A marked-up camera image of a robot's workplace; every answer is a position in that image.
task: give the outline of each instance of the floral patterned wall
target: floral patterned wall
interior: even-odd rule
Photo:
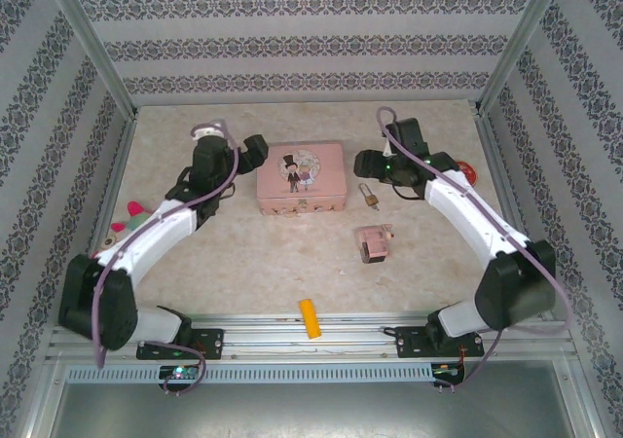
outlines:
[[[137,105],[470,98],[530,0],[81,0]]]
[[[623,436],[621,2],[553,0],[490,112],[524,226],[556,249],[606,436]]]
[[[125,120],[55,0],[0,2],[5,438],[27,409],[67,257],[86,251],[93,238]]]

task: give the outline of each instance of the pink plush toy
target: pink plush toy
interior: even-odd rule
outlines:
[[[126,223],[113,222],[110,225],[110,230],[113,231],[112,234],[106,236],[101,246],[93,254],[93,256],[101,251],[107,250],[108,248],[114,246],[118,241],[126,238],[132,231],[137,229],[141,224],[143,224],[143,222],[149,219],[152,212],[145,209],[139,202],[130,201],[128,203],[128,214],[129,219]]]

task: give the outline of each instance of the black mounting plate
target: black mounting plate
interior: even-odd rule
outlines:
[[[220,360],[223,352],[223,338],[225,331],[222,329],[193,329],[191,342],[188,347],[199,350],[205,360]],[[174,348],[156,347],[145,343],[143,347],[136,349],[138,360],[197,360],[192,353]]]
[[[395,338],[399,358],[459,357],[459,346],[465,348],[465,357],[482,357],[485,354],[483,341],[476,333],[455,338],[451,346],[441,350],[433,347],[424,326],[385,328],[384,333]]]

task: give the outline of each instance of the beige floor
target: beige floor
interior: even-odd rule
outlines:
[[[473,296],[483,270],[458,232],[431,206],[403,201],[388,185],[368,183],[380,199],[366,206],[352,174],[355,154],[382,149],[375,121],[380,105],[399,118],[420,120],[431,152],[472,164],[477,191],[499,209],[491,176],[466,101],[344,102],[143,107],[115,209],[126,203],[155,208],[190,165],[198,123],[225,118],[237,141],[262,133],[271,142],[338,139],[348,171],[347,209],[294,218],[262,216],[255,172],[236,179],[236,195],[217,215],[173,248],[137,291],[143,305],[188,314],[269,314],[298,311],[313,299],[322,313],[434,310]],[[364,265],[353,229],[391,223],[395,239],[383,263]]]

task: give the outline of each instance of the yellow block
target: yellow block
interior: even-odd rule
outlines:
[[[305,321],[305,328],[308,330],[308,337],[310,339],[320,337],[320,325],[318,324],[318,318],[315,315],[315,308],[311,299],[302,300],[299,302],[301,307],[301,313],[303,314],[303,321]]]

